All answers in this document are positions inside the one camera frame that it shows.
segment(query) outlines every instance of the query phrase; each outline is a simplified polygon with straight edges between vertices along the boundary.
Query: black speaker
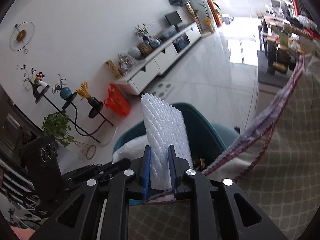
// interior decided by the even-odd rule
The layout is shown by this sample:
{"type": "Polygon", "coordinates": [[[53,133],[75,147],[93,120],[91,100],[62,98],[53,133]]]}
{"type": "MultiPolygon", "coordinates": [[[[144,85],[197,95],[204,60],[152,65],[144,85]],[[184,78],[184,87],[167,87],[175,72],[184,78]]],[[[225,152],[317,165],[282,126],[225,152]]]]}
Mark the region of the black speaker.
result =
{"type": "Polygon", "coordinates": [[[45,136],[23,146],[23,155],[33,186],[41,201],[52,201],[63,187],[54,136],[45,136]]]}

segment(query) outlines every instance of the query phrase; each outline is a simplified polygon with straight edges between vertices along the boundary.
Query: potted plant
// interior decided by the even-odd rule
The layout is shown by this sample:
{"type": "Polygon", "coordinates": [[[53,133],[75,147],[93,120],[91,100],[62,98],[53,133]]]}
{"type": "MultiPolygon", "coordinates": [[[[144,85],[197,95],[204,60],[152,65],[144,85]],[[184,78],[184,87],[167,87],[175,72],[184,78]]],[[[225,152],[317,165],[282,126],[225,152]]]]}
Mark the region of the potted plant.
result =
{"type": "Polygon", "coordinates": [[[143,27],[140,27],[139,25],[136,27],[136,36],[143,38],[144,41],[149,41],[148,28],[145,24],[143,24],[143,27]]]}
{"type": "Polygon", "coordinates": [[[79,96],[82,99],[87,99],[88,103],[90,106],[92,106],[93,109],[95,109],[97,112],[100,112],[103,104],[98,101],[95,97],[90,96],[90,94],[88,93],[88,83],[87,82],[83,82],[80,85],[80,89],[76,89],[76,92],[79,94],[79,96]]]}
{"type": "Polygon", "coordinates": [[[211,33],[214,32],[214,29],[212,27],[212,19],[210,17],[209,14],[209,10],[206,6],[207,3],[204,2],[204,0],[202,0],[203,3],[199,3],[199,5],[201,5],[204,8],[205,14],[203,12],[201,12],[206,18],[204,19],[204,23],[208,26],[208,29],[211,33]]]}
{"type": "Polygon", "coordinates": [[[54,135],[58,143],[67,147],[71,142],[74,142],[74,137],[68,132],[71,131],[68,122],[69,120],[65,110],[62,110],[61,113],[48,114],[47,117],[43,118],[43,133],[44,135],[54,135]]]}
{"type": "Polygon", "coordinates": [[[70,88],[68,87],[63,87],[67,84],[64,84],[63,81],[67,81],[65,78],[61,78],[61,76],[59,74],[57,74],[59,76],[59,81],[57,84],[54,85],[54,88],[52,88],[52,93],[55,94],[57,91],[60,91],[60,96],[62,99],[67,100],[71,95],[72,92],[70,90],[70,88]]]}
{"type": "Polygon", "coordinates": [[[17,69],[23,69],[24,70],[23,83],[24,82],[30,82],[31,84],[41,85],[43,88],[48,85],[46,82],[42,81],[42,78],[44,78],[43,72],[37,72],[35,74],[35,72],[37,70],[31,68],[32,76],[30,76],[28,71],[26,70],[26,65],[25,64],[23,64],[22,67],[19,67],[19,65],[17,65],[17,69]]]}

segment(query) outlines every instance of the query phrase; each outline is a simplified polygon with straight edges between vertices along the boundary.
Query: white drawer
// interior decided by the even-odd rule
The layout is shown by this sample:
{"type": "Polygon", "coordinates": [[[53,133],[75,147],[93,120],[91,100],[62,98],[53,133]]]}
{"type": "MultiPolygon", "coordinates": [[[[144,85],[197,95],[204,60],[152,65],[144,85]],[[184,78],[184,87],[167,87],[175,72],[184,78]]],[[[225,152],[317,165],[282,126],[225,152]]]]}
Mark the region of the white drawer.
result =
{"type": "Polygon", "coordinates": [[[186,34],[190,43],[194,43],[201,36],[198,27],[191,28],[190,30],[186,31],[186,34]]]}
{"type": "Polygon", "coordinates": [[[151,60],[146,64],[145,68],[143,67],[132,79],[131,81],[137,87],[137,89],[142,92],[142,90],[158,75],[160,69],[155,62],[151,60]]]}
{"type": "Polygon", "coordinates": [[[120,88],[121,91],[124,91],[130,95],[138,96],[140,94],[140,91],[137,89],[137,87],[133,84],[131,80],[129,80],[126,85],[117,84],[117,87],[120,88]]]}
{"type": "Polygon", "coordinates": [[[157,56],[155,56],[155,61],[160,68],[161,74],[164,73],[167,70],[167,68],[171,66],[171,64],[176,60],[177,55],[178,53],[173,43],[171,43],[170,46],[166,47],[157,56]]]}

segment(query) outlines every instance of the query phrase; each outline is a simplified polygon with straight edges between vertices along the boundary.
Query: cabinet drawer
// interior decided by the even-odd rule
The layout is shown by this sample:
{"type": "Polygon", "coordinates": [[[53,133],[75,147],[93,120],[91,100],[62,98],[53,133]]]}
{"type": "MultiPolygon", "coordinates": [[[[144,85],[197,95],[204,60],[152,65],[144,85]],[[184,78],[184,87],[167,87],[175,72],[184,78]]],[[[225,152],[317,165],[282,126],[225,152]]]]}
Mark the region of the cabinet drawer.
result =
{"type": "Polygon", "coordinates": [[[141,92],[154,78],[158,75],[160,69],[155,62],[155,60],[151,60],[148,64],[140,70],[131,81],[137,87],[137,89],[141,92]]]}
{"type": "Polygon", "coordinates": [[[200,36],[200,32],[198,27],[192,27],[190,30],[186,32],[190,43],[194,43],[200,36]]]}
{"type": "Polygon", "coordinates": [[[160,68],[161,74],[164,73],[168,67],[175,61],[177,58],[177,51],[173,43],[161,51],[156,57],[155,61],[160,68]]]}

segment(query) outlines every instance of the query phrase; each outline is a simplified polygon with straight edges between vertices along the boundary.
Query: television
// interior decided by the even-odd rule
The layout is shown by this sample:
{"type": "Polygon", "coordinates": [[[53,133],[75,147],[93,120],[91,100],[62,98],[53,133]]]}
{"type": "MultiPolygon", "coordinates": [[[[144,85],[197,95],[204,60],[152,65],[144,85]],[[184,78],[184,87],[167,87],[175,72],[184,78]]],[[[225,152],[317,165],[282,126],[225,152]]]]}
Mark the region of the television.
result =
{"type": "Polygon", "coordinates": [[[176,27],[176,29],[178,29],[178,24],[182,23],[182,20],[181,20],[177,11],[165,15],[165,18],[167,19],[169,24],[174,25],[176,27]]]}

